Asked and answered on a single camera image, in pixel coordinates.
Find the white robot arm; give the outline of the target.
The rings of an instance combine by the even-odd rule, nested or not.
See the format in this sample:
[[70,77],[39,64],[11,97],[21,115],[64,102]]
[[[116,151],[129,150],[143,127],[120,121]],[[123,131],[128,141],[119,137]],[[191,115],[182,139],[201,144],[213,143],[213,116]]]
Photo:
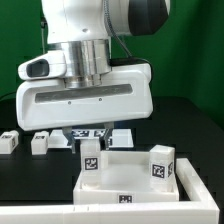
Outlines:
[[111,39],[150,35],[166,22],[170,0],[41,0],[48,51],[18,67],[19,126],[60,128],[146,118],[153,111],[150,63],[127,53],[113,59]]

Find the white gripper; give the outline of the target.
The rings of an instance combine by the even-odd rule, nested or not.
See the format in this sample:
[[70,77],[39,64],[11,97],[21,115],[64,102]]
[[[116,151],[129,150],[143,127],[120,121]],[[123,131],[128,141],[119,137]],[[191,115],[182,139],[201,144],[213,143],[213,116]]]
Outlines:
[[16,116],[26,131],[63,127],[73,154],[76,147],[70,126],[105,123],[103,143],[108,149],[113,121],[145,118],[153,111],[148,63],[114,66],[101,76],[100,85],[87,88],[66,88],[65,72],[60,51],[21,64],[18,73],[23,83],[17,89]]

